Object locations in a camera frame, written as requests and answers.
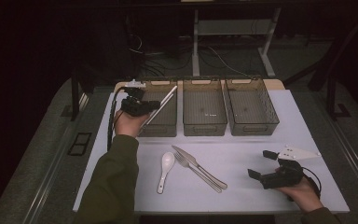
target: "white table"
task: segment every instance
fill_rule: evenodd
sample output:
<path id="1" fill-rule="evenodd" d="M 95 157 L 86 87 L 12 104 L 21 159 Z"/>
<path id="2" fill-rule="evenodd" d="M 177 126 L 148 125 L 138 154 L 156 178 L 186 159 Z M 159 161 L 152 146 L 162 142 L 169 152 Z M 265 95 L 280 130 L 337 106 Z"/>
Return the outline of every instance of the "white table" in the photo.
<path id="1" fill-rule="evenodd" d="M 270 174 L 279 166 L 277 161 L 264 158 L 263 150 L 280 152 L 286 145 L 317 153 L 308 127 L 303 120 L 290 91 L 268 91 L 280 124 L 271 136 L 232 136 L 227 126 L 221 137 L 185 137 L 183 134 L 181 92 L 178 92 L 177 136 L 167 138 L 138 138 L 138 164 L 140 168 L 135 193 L 135 213 L 141 214 L 279 214 L 297 211 L 294 203 L 274 189 L 263 189 L 250 178 L 247 169 Z M 117 98 L 117 108 L 125 93 Z M 111 95 L 103 114 L 90 158 L 77 194 L 77 210 L 84 189 L 90 182 L 97 160 L 106 152 L 107 125 Z M 228 184 L 217 193 L 189 169 L 175 163 L 168 173 L 163 194 L 157 193 L 161 174 L 161 157 L 174 152 L 176 145 L 193 156 L 211 174 Z M 322 181 L 322 202 L 333 213 L 349 212 L 336 182 L 322 157 L 299 161 L 311 169 Z"/>

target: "white spoon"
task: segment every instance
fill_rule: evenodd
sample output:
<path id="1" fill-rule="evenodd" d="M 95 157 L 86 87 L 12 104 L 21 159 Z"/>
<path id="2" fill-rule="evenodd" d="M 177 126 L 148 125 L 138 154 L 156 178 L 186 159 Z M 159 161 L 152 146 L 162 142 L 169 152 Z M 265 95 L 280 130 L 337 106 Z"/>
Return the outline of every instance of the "white spoon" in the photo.
<path id="1" fill-rule="evenodd" d="M 175 163 L 175 157 L 173 156 L 173 153 L 166 152 L 162 156 L 162 160 L 161 160 L 162 174 L 161 174 L 161 179 L 159 180 L 157 193 L 161 194 L 162 191 L 164 190 L 165 178 L 167 177 L 167 173 L 171 170 L 174 163 Z"/>

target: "knife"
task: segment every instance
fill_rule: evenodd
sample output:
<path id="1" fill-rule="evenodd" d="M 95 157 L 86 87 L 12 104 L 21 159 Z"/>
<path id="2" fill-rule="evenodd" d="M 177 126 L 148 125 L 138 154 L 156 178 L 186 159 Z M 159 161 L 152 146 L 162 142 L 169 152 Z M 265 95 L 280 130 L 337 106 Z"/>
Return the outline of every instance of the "knife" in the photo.
<path id="1" fill-rule="evenodd" d="M 197 161 L 196 158 L 194 158 L 192 155 L 188 154 L 187 152 L 185 152 L 184 150 L 182 150 L 179 147 L 176 146 L 172 146 L 178 153 L 180 153 L 186 160 L 188 160 L 189 162 L 191 162 L 191 164 L 193 164 L 195 167 L 197 167 L 201 172 L 203 172 L 206 176 L 208 176 L 214 183 L 216 183 L 220 188 L 222 189 L 226 189 L 227 188 L 227 184 L 224 183 L 223 181 L 220 181 L 219 179 L 217 179 L 216 177 L 214 177 L 213 175 L 209 174 L 204 168 L 202 168 L 202 166 L 200 166 Z"/>

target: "box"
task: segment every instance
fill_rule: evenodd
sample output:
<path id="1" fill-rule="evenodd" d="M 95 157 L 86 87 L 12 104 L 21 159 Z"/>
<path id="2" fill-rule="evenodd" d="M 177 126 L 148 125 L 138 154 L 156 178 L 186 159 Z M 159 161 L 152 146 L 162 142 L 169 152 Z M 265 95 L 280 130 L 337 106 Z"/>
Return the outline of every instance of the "box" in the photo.
<path id="1" fill-rule="evenodd" d="M 162 101 L 177 85 L 176 78 L 148 78 L 143 101 Z M 177 123 L 177 90 L 171 100 L 158 112 L 152 121 L 139 134 L 140 137 L 175 137 Z"/>
<path id="2" fill-rule="evenodd" d="M 188 77 L 183 81 L 185 136 L 223 136 L 227 127 L 219 77 Z"/>
<path id="3" fill-rule="evenodd" d="M 263 79 L 226 78 L 224 93 L 232 135 L 273 134 L 279 119 Z"/>

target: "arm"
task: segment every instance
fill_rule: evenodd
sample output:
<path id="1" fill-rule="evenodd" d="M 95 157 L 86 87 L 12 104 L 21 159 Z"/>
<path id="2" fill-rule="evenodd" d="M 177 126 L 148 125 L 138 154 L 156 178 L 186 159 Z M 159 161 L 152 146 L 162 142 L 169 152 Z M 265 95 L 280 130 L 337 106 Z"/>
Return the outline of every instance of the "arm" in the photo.
<path id="1" fill-rule="evenodd" d="M 132 221 L 138 176 L 136 152 L 139 143 L 135 137 L 147 118 L 147 115 L 134 118 L 121 111 L 116 113 L 116 136 L 110 150 L 95 166 L 74 223 Z"/>
<path id="2" fill-rule="evenodd" d="M 301 218 L 303 224 L 339 224 L 339 221 L 328 208 L 321 203 L 305 177 L 295 186 L 278 188 L 277 190 L 290 196 L 303 211 L 305 214 Z"/>

